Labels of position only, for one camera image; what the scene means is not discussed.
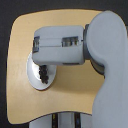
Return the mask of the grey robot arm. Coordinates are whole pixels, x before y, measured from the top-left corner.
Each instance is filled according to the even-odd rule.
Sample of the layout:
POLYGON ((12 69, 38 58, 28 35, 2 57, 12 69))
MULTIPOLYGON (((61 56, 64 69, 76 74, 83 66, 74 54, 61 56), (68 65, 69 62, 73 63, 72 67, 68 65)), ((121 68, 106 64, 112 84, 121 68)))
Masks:
POLYGON ((128 34, 119 15, 104 11, 84 27, 36 30, 32 60, 40 66, 89 60, 105 76, 93 103, 93 128, 128 128, 128 34))

